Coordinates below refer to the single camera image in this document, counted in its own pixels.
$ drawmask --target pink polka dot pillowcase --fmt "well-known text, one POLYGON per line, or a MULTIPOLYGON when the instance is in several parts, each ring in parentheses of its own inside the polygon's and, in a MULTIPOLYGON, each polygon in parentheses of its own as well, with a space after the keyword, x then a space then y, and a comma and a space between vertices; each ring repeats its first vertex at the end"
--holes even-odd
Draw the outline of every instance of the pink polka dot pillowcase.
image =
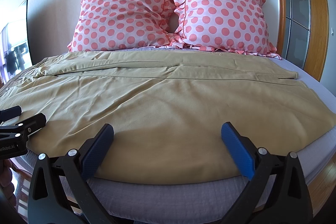
POLYGON ((268 41, 262 5, 265 0, 174 0, 179 16, 177 47, 222 49, 276 57, 268 41))
POLYGON ((70 51, 111 51, 164 46, 173 0, 81 0, 81 13, 70 51))

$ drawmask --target wooden floor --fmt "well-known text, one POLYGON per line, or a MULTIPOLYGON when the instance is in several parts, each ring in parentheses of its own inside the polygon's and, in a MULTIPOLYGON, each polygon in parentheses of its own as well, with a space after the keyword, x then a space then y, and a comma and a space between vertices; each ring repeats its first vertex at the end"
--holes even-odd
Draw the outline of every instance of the wooden floor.
POLYGON ((320 211, 336 185, 336 154, 308 185, 314 216, 320 211))

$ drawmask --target bed sheet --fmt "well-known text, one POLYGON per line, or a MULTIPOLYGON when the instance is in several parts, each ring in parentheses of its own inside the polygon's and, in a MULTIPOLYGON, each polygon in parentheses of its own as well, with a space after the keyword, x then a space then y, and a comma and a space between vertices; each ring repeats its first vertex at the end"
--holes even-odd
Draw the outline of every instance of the bed sheet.
MULTIPOLYGON (((147 51, 155 48, 136 50, 147 51)), ((282 68, 299 72, 298 80, 304 81, 336 113, 336 97, 318 81, 287 60, 271 60, 282 68)), ((335 151, 336 127, 298 152, 307 184, 324 168, 335 151)), ((37 155, 29 151, 19 161, 22 159, 34 166, 37 155)), ((232 206, 247 182, 247 178, 242 176, 185 185, 140 185, 99 178, 88 180, 89 186, 110 214, 157 224, 198 224, 218 220, 232 206)), ((269 178, 258 206, 266 202, 273 182, 274 176, 269 178)), ((71 195, 64 179, 63 185, 66 193, 71 195)))

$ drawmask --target blue gripper pad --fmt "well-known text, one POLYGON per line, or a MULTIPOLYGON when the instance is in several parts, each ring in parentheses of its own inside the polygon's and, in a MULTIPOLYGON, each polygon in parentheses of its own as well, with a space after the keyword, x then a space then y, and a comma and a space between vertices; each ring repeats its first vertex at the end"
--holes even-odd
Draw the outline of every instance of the blue gripper pad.
POLYGON ((232 128, 227 122, 222 125, 222 140, 225 143, 226 148, 229 150, 230 155, 240 173, 251 180, 255 172, 254 160, 237 136, 239 133, 237 132, 236 134, 233 126, 232 128))
POLYGON ((93 143, 81 160, 81 176, 83 180, 86 181, 94 176, 113 142, 113 137, 113 127, 106 123, 98 132, 96 137, 94 139, 90 139, 93 143))

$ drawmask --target window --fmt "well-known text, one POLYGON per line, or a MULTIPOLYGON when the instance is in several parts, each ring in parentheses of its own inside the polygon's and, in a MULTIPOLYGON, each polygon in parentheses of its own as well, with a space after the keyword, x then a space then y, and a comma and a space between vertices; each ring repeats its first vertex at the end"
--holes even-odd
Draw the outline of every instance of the window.
POLYGON ((281 56, 303 69, 310 35, 310 0, 286 0, 286 28, 281 56))

